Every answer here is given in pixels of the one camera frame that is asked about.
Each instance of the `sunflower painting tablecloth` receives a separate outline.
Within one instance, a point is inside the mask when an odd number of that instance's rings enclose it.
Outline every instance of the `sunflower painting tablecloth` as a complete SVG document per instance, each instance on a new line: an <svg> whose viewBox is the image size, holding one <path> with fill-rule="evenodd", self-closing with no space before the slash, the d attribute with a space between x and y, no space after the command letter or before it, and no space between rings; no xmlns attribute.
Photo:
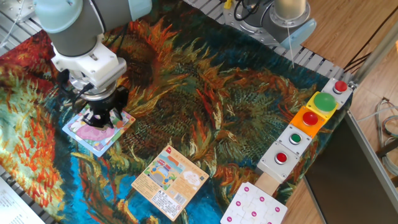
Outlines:
<svg viewBox="0 0 398 224"><path fill-rule="evenodd" d="M210 176L176 223L219 223L241 183L258 179L268 147L328 81L182 1L153 5L111 46L127 61L118 84L130 90L125 111L136 121L102 157L62 131L75 114L62 103L45 32L0 58L0 165L60 223L170 223L131 187L168 144ZM347 109L314 138L277 200L286 203Z"/></svg>

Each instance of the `wooden surface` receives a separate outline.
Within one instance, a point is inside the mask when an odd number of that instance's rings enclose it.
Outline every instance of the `wooden surface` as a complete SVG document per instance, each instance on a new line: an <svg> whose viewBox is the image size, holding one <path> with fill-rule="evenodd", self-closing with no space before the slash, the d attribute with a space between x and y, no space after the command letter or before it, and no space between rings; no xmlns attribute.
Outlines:
<svg viewBox="0 0 398 224"><path fill-rule="evenodd" d="M311 6L311 16L318 25L303 46L340 67L349 62L383 20L398 6L398 0L307 1ZM391 21L398 21L398 14L395 14ZM388 22L379 31L365 52L372 51L380 43L393 22Z"/></svg>
<svg viewBox="0 0 398 224"><path fill-rule="evenodd" d="M398 0L308 0L311 14L318 22L315 33L304 43L313 52L344 67L357 51L368 41L381 22L398 6ZM379 31L360 56L371 52L389 29L398 21L398 13ZM383 97L398 105L398 51L392 49L388 56L365 79L354 94L351 112L361 119L374 112ZM380 118L393 115L391 111ZM368 141L376 151L379 149L375 118L361 122ZM398 131L398 123L392 123ZM398 150L390 153L398 164ZM322 224L315 204L301 181L287 202L288 212L283 224Z"/></svg>

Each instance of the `large green button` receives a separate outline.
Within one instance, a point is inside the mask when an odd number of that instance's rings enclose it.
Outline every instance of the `large green button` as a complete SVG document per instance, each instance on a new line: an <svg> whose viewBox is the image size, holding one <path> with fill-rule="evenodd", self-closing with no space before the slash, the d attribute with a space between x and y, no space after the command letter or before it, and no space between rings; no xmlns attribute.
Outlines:
<svg viewBox="0 0 398 224"><path fill-rule="evenodd" d="M336 100L329 93L319 93L313 99L315 106L325 112L331 112L336 108Z"/></svg>

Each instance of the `white card with pink dots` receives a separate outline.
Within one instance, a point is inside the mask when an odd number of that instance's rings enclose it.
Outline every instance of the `white card with pink dots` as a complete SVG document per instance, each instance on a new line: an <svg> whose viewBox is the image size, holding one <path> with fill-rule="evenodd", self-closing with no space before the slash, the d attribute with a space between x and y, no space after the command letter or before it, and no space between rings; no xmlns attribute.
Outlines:
<svg viewBox="0 0 398 224"><path fill-rule="evenodd" d="M287 207L256 186L243 183L221 224L281 224Z"/></svg>

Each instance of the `green button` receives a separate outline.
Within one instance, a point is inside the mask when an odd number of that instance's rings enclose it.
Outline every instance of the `green button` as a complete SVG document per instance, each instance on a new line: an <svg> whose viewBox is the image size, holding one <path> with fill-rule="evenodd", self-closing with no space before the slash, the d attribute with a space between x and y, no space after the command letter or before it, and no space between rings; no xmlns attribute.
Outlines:
<svg viewBox="0 0 398 224"><path fill-rule="evenodd" d="M292 134L290 136L290 142L292 144L298 144L301 141L301 136L299 136L298 134Z"/></svg>
<svg viewBox="0 0 398 224"><path fill-rule="evenodd" d="M325 112L331 112L336 108L336 100L329 93L319 93L313 99L315 106Z"/></svg>

